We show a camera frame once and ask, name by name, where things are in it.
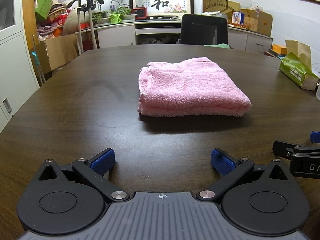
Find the green cushion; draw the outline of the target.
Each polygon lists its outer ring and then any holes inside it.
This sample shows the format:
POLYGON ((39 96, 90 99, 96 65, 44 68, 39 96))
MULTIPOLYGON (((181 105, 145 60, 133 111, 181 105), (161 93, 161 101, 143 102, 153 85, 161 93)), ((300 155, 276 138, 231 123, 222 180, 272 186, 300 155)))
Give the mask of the green cushion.
POLYGON ((206 44, 205 47, 213 47, 213 48, 225 48, 225 49, 231 49, 230 45, 221 43, 221 44, 206 44))

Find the red blender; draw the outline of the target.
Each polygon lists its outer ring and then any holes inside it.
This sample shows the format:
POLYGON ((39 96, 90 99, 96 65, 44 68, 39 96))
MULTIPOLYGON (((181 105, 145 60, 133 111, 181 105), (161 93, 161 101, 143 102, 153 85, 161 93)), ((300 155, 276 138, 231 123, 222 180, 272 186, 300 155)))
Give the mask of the red blender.
POLYGON ((146 0, 134 0, 132 11, 136 20, 146 20, 148 18, 146 0))

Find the white grey cabinet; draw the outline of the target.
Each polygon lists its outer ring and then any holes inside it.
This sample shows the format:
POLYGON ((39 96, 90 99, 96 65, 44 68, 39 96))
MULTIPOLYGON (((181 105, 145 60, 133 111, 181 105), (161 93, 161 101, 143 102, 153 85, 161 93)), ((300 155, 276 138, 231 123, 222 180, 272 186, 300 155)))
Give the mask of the white grey cabinet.
POLYGON ((22 0, 1 0, 1 129, 39 89, 23 26, 22 0))

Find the grey desk counter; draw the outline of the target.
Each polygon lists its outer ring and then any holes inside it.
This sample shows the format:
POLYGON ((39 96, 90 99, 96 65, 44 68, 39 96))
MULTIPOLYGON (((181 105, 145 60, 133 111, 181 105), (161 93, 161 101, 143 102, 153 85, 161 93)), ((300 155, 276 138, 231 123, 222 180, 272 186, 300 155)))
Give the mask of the grey desk counter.
MULTIPOLYGON (((98 24, 93 30, 99 48, 139 44, 175 44, 180 41, 181 21, 147 20, 120 24, 98 24)), ((254 31, 228 27, 228 44, 231 48, 263 54, 271 49, 273 38, 254 31)))

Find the pink towel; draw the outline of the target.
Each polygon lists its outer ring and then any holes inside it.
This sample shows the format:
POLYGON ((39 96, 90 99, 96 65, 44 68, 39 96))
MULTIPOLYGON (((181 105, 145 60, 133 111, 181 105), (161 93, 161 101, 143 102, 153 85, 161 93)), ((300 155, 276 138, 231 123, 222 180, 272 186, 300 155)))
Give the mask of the pink towel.
POLYGON ((250 99, 207 57, 179 63, 149 62, 138 77, 138 113, 144 116, 226 115, 241 117, 250 99))

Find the large cardboard box left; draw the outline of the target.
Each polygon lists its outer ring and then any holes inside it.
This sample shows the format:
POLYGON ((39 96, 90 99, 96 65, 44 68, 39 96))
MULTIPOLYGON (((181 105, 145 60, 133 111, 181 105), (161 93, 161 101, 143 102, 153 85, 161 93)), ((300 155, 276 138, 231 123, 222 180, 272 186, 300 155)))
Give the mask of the large cardboard box left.
POLYGON ((78 57, 76 35, 50 38, 36 45, 37 57, 43 74, 68 64, 78 57))

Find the green tissue pack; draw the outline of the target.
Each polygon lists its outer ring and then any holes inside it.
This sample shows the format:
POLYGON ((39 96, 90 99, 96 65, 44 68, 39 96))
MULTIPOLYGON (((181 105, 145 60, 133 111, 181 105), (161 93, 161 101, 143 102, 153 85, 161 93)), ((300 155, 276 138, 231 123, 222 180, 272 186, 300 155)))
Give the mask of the green tissue pack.
POLYGON ((287 55, 280 60, 279 70, 301 89, 316 90, 319 77, 312 72, 311 48, 296 40, 286 40, 287 55))

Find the black office chair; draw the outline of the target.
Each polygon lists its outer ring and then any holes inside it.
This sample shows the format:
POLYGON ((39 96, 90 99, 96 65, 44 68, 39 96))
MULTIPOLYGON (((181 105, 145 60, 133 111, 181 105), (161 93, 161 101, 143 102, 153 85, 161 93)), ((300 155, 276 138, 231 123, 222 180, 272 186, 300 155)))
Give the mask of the black office chair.
POLYGON ((180 44, 228 44, 228 22, 223 17, 185 14, 182 16, 180 44))

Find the orange box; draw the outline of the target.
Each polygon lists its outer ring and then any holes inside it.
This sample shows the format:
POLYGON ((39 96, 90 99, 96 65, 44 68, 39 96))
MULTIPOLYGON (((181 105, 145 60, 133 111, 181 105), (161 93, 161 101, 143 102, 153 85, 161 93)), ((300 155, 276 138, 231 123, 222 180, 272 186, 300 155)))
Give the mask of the orange box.
POLYGON ((287 54, 287 47, 279 44, 272 44, 272 50, 278 54, 283 54, 283 55, 287 54))

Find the green watering pot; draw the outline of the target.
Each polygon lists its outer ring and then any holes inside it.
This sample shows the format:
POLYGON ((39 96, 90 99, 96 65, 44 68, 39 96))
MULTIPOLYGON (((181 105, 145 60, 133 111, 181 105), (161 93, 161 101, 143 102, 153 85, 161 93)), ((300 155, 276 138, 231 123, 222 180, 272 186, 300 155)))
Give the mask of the green watering pot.
POLYGON ((119 14, 117 12, 110 14, 110 23, 111 24, 118 24, 121 22, 122 22, 121 14, 119 14))

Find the cardboard boxes on counter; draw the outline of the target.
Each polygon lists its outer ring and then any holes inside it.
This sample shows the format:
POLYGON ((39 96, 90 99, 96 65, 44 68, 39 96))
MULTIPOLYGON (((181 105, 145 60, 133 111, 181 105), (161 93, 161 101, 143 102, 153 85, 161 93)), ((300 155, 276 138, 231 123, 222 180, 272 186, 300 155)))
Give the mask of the cardboard boxes on counter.
POLYGON ((227 16, 228 23, 247 30, 270 36, 273 18, 255 5, 249 9, 240 8, 238 2, 230 0, 202 0, 203 12, 220 12, 227 16))

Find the framed he calligraphy picture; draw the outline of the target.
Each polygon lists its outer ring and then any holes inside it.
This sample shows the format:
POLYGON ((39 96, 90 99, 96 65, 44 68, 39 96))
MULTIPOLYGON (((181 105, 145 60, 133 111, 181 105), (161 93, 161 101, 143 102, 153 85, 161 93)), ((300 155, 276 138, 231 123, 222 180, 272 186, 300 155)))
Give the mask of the framed he calligraphy picture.
MULTIPOLYGON (((129 3, 132 10, 134 0, 129 3)), ((194 0, 146 0, 146 7, 147 19, 178 17, 194 13, 194 0)))

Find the green paper bag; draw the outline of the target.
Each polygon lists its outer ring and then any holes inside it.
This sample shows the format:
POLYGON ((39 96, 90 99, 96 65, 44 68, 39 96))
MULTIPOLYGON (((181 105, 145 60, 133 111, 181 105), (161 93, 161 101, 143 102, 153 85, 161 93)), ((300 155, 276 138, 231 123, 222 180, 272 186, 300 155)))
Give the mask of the green paper bag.
POLYGON ((52 5, 52 0, 37 0, 37 7, 34 9, 36 22, 40 23, 47 19, 52 5))

